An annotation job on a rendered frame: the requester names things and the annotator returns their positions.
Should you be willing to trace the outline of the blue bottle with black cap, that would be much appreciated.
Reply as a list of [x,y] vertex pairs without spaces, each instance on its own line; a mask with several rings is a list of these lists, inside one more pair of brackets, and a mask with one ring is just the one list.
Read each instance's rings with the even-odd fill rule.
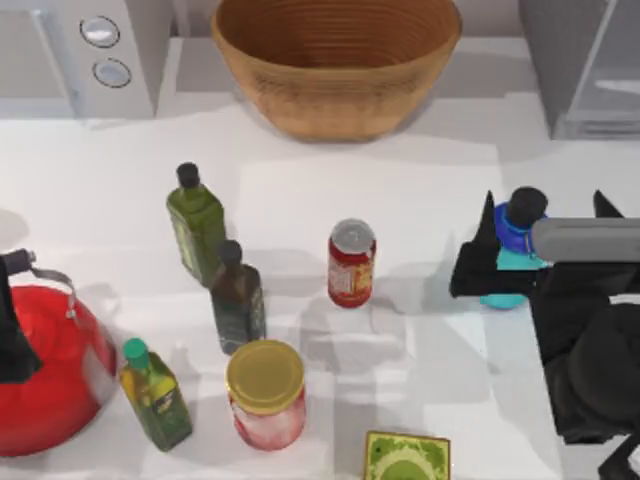
[[533,224],[546,217],[547,205],[542,191],[523,186],[494,208],[495,232],[500,243],[498,270],[538,270],[547,266],[528,244]]

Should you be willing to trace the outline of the grey cabinet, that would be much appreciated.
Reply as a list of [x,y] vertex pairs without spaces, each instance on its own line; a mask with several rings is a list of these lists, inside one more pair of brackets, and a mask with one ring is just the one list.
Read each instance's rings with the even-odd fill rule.
[[640,140],[640,0],[519,0],[550,137]]

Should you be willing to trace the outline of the red can with silver top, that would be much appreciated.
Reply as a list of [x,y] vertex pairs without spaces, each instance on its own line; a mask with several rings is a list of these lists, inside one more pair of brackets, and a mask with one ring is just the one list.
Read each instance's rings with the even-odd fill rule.
[[339,221],[328,240],[328,295],[343,308],[364,305],[373,292],[377,241],[363,220]]

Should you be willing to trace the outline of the brown woven basket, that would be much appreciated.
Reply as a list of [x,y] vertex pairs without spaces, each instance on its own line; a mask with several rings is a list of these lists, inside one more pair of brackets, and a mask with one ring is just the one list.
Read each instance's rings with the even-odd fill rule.
[[462,33],[453,0],[221,0],[212,36],[279,131],[365,141],[424,101]]

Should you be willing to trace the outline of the green and yellow box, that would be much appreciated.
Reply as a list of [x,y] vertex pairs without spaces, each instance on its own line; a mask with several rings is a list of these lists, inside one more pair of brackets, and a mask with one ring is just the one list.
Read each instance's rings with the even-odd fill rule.
[[362,480],[452,480],[450,440],[368,431]]

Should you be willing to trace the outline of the dark olive bottle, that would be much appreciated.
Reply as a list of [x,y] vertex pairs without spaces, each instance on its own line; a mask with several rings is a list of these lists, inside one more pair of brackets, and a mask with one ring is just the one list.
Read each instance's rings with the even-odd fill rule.
[[239,347],[266,338],[266,315],[259,271],[243,262],[236,240],[225,240],[210,288],[221,350],[231,356]]

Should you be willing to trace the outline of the red jar with gold lid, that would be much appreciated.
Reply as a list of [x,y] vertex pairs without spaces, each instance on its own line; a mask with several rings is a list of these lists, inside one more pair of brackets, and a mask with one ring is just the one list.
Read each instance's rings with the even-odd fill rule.
[[236,350],[226,369],[233,423],[262,451],[282,450],[306,424],[305,369],[300,355],[278,340],[256,340]]

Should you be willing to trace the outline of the green bottle with black cap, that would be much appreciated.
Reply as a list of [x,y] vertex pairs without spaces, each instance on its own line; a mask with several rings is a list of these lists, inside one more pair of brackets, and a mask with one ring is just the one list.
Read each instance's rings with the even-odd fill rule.
[[198,166],[184,162],[176,169],[178,187],[166,207],[187,271],[209,289],[219,268],[218,249],[227,238],[224,207],[201,182]]

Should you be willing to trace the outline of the yellow bottle with green cap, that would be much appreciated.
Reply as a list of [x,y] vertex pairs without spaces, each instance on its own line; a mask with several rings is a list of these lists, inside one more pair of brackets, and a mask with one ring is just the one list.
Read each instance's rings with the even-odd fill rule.
[[147,438],[168,452],[193,432],[177,378],[140,338],[126,340],[123,354],[120,385]]

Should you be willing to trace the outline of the small grey microwave knob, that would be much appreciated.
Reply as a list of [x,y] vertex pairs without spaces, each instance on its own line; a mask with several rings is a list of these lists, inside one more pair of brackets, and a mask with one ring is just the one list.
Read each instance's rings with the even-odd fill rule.
[[132,80],[129,67],[115,58],[95,62],[92,71],[95,80],[108,88],[124,88]]

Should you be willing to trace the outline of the large grey microwave knob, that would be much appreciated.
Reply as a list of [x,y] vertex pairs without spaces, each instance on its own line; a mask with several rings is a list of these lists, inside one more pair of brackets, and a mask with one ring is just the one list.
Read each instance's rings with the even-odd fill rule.
[[82,38],[96,48],[111,48],[120,39],[118,25],[105,16],[96,16],[80,22],[79,30]]

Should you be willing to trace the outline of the red kettle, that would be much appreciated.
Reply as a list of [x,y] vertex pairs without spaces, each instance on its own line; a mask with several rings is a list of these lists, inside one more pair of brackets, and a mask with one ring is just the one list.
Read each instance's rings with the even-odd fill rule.
[[27,382],[0,384],[0,457],[38,453],[70,439],[107,402],[117,373],[116,348],[71,279],[35,261],[9,283],[41,368]]

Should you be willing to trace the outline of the pale microwave oven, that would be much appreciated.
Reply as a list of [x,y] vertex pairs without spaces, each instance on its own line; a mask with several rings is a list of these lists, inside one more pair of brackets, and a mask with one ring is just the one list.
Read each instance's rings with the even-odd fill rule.
[[[118,25],[113,47],[82,38],[80,22],[96,16]],[[173,19],[171,0],[0,0],[0,119],[154,117]],[[95,80],[107,58],[129,67],[126,87]]]

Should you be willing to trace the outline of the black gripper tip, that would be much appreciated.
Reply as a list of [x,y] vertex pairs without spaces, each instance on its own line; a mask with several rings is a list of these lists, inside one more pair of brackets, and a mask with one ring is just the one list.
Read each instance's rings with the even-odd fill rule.
[[0,384],[27,382],[41,368],[17,319],[9,283],[10,276],[29,271],[34,261],[25,249],[0,254]]

